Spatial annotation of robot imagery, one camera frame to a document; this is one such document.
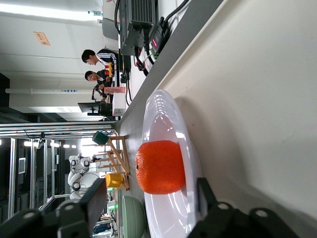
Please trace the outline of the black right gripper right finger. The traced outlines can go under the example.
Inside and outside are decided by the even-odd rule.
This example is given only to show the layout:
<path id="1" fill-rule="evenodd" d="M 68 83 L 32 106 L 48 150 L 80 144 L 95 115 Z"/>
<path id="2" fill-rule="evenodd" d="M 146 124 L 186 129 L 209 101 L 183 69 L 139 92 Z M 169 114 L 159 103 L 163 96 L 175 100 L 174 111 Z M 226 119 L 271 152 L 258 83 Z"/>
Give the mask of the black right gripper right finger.
<path id="1" fill-rule="evenodd" d="M 198 221 L 188 238 L 299 238 L 273 211 L 253 208 L 248 214 L 217 201 L 206 178 L 197 179 Z"/>

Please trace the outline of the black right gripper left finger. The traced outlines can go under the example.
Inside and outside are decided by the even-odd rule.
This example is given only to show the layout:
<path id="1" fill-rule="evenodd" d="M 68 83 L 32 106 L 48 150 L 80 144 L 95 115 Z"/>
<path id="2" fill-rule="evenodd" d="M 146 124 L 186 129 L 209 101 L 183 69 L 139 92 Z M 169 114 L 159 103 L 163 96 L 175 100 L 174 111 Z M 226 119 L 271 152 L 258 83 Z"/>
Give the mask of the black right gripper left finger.
<path id="1" fill-rule="evenodd" d="M 0 238 L 89 238 L 106 206 L 106 182 L 99 178 L 80 200 L 67 200 L 54 211 L 29 209 L 0 225 Z"/>

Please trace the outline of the white round plate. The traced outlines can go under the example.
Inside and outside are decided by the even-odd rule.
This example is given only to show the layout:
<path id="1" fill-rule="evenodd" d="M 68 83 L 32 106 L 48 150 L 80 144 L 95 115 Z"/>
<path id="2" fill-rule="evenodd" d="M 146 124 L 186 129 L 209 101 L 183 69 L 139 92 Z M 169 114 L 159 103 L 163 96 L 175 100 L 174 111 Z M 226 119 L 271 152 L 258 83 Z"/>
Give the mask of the white round plate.
<path id="1" fill-rule="evenodd" d="M 147 100 L 142 142 L 170 140 L 179 144 L 186 182 L 170 194 L 144 194 L 151 238 L 187 238 L 200 219 L 197 178 L 202 177 L 200 159 L 182 113 L 166 91 L 158 89 Z"/>

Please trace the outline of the orange fruit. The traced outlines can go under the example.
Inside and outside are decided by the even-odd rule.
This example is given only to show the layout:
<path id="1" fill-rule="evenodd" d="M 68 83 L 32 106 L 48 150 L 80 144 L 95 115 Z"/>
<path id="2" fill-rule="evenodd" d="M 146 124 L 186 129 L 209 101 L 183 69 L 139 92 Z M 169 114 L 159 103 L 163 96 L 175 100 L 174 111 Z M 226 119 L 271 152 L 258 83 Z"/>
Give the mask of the orange fruit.
<path id="1" fill-rule="evenodd" d="M 185 184 L 185 170 L 178 143 L 159 140 L 143 143 L 136 153 L 136 177 L 149 194 L 169 194 Z"/>

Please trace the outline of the yellow mug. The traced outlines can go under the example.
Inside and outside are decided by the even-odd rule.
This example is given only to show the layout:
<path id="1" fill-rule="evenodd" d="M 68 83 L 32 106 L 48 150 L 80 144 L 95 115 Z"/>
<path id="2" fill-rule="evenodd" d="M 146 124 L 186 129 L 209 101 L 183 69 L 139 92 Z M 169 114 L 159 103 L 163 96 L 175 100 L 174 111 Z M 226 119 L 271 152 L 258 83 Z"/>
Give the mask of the yellow mug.
<path id="1" fill-rule="evenodd" d="M 121 174 L 106 174 L 105 180 L 107 187 L 119 188 L 123 184 L 123 176 Z"/>

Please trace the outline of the pale green bowl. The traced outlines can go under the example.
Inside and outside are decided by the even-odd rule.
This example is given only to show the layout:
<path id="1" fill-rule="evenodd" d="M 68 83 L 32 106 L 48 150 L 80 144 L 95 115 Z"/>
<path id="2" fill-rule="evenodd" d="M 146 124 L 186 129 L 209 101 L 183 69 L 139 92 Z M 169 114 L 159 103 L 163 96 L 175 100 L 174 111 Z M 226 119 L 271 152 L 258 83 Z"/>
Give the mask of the pale green bowl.
<path id="1" fill-rule="evenodd" d="M 124 238 L 142 238 L 146 227 L 146 215 L 142 203 L 135 197 L 122 197 Z"/>

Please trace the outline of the wooden mug rack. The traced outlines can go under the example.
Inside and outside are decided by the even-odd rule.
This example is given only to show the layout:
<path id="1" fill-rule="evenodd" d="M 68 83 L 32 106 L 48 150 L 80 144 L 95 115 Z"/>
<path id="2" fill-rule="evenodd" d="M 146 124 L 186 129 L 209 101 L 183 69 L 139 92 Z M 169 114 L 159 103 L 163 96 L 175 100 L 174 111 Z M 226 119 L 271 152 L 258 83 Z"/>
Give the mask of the wooden mug rack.
<path id="1" fill-rule="evenodd" d="M 101 168 L 109 168 L 110 172 L 108 174 L 121 174 L 123 176 L 123 184 L 117 189 L 128 191 L 130 189 L 128 178 L 130 175 L 130 167 L 124 137 L 111 136 L 105 145 L 99 145 L 99 147 L 104 147 L 104 151 L 94 154 L 94 157 L 105 156 L 105 158 L 99 161 L 108 162 L 108 165 L 103 165 Z"/>

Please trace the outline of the dark green mug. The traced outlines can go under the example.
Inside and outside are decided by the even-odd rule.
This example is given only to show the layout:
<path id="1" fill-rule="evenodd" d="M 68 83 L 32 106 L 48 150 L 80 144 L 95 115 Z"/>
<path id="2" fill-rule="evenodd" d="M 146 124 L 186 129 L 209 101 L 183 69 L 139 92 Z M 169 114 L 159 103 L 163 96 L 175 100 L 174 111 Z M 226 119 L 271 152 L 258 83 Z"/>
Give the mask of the dark green mug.
<path id="1" fill-rule="evenodd" d="M 98 145 L 105 145 L 108 140 L 109 136 L 102 133 L 101 131 L 97 131 L 92 137 L 92 141 Z"/>

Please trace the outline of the black monitor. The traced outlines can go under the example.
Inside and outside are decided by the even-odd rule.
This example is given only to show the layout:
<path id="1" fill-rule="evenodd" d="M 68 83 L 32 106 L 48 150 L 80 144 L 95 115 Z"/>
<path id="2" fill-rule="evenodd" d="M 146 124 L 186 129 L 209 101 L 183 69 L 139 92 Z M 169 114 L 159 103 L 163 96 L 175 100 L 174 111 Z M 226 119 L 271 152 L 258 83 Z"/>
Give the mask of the black monitor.
<path id="1" fill-rule="evenodd" d="M 90 102 L 90 103 L 77 103 L 81 112 L 87 113 L 88 116 L 100 116 L 100 103 Z"/>

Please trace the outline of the white box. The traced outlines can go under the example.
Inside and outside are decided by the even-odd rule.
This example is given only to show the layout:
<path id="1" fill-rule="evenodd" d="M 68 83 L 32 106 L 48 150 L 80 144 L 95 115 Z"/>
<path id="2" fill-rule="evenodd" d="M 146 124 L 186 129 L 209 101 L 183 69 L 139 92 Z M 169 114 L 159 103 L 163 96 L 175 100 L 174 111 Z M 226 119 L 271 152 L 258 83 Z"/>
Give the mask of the white box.
<path id="1" fill-rule="evenodd" d="M 123 116 L 126 109 L 125 93 L 114 93 L 112 101 L 112 115 Z"/>

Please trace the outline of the cream tray with bear print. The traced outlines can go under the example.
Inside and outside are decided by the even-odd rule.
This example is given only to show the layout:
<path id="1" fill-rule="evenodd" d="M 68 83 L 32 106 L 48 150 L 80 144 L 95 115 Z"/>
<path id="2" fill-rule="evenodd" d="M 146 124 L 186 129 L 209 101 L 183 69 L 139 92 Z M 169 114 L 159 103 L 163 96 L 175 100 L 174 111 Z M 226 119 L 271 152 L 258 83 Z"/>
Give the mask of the cream tray with bear print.
<path id="1" fill-rule="evenodd" d="M 218 200 L 317 238 L 317 0 L 224 0 L 160 88 Z"/>

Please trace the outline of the white pipe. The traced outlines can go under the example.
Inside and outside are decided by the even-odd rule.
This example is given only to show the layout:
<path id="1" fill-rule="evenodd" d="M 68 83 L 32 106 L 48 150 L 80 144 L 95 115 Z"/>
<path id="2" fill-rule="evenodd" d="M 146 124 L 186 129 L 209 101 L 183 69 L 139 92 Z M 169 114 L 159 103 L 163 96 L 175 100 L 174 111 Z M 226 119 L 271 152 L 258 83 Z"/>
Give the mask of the white pipe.
<path id="1" fill-rule="evenodd" d="M 8 94 L 90 94 L 92 90 L 87 89 L 11 89 L 6 88 Z"/>

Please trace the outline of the pink carton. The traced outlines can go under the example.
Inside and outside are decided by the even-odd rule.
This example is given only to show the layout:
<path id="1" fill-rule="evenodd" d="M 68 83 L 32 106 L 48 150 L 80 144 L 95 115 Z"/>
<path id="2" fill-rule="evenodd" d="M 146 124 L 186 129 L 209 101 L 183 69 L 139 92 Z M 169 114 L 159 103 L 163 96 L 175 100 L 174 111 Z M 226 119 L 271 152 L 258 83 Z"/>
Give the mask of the pink carton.
<path id="1" fill-rule="evenodd" d="M 125 87 L 104 87 L 105 94 L 125 93 Z"/>

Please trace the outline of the person with glasses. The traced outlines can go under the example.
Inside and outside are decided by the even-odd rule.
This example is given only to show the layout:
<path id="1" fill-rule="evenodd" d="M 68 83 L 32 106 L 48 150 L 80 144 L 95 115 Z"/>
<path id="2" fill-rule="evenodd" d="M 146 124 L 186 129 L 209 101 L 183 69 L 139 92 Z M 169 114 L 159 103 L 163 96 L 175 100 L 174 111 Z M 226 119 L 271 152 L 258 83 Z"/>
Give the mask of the person with glasses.
<path id="1" fill-rule="evenodd" d="M 89 82 L 97 83 L 94 90 L 102 96 L 101 101 L 104 102 L 107 98 L 107 95 L 104 93 L 104 88 L 112 86 L 112 77 L 109 77 L 106 70 L 100 70 L 98 72 L 87 71 L 85 73 L 85 79 Z"/>

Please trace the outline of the aluminium frame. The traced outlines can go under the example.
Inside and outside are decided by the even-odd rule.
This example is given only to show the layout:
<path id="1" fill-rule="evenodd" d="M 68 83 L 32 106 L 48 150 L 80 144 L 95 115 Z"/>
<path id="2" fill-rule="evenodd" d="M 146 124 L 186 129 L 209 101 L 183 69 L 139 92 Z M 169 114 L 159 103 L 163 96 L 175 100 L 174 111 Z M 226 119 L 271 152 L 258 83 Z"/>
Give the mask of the aluminium frame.
<path id="1" fill-rule="evenodd" d="M 17 180 L 18 180 L 18 139 L 29 139 L 31 142 L 30 161 L 30 201 L 31 208 L 36 205 L 36 149 L 35 140 L 45 140 L 43 152 L 43 176 L 44 176 L 44 204 L 56 197 L 55 180 L 57 173 L 61 173 L 61 185 L 65 184 L 64 165 L 59 162 L 55 167 L 55 146 L 51 146 L 51 169 L 47 169 L 48 144 L 69 139 L 81 139 L 92 137 L 97 131 L 113 131 L 110 122 L 88 121 L 88 122 L 49 122 L 49 123 L 7 123 L 0 124 L 0 139 L 10 139 L 10 160 L 9 160 L 9 196 L 8 196 L 8 218 L 10 219 L 17 212 Z"/>

